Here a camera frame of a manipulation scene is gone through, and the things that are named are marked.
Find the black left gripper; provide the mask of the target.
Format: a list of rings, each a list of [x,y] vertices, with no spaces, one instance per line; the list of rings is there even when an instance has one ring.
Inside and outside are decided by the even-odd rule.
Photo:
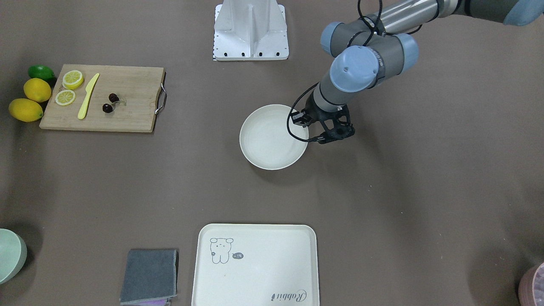
[[[317,142],[325,145],[334,141],[341,141],[355,134],[355,128],[351,123],[349,109],[346,106],[340,107],[335,112],[325,112],[315,103],[307,103],[301,112],[294,112],[291,109],[291,123],[301,127],[309,127],[318,122],[323,128],[323,132],[318,136],[303,139],[291,133],[291,136],[301,142]]]

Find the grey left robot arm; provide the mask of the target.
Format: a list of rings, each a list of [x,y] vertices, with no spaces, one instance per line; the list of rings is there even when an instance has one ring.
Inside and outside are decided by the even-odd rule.
[[[286,127],[316,122],[323,132],[305,141],[321,145],[355,133],[347,104],[359,92],[408,71],[419,58],[413,34],[422,25],[451,15],[525,26],[543,14],[542,0],[401,0],[351,23],[330,23],[321,33],[323,50],[334,58],[329,71],[307,92],[301,111],[291,109]]]

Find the white metal robot base mount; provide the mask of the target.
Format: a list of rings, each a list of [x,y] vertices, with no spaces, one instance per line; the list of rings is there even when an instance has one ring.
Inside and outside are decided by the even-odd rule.
[[[286,10],[277,1],[224,0],[214,12],[214,60],[288,59]]]

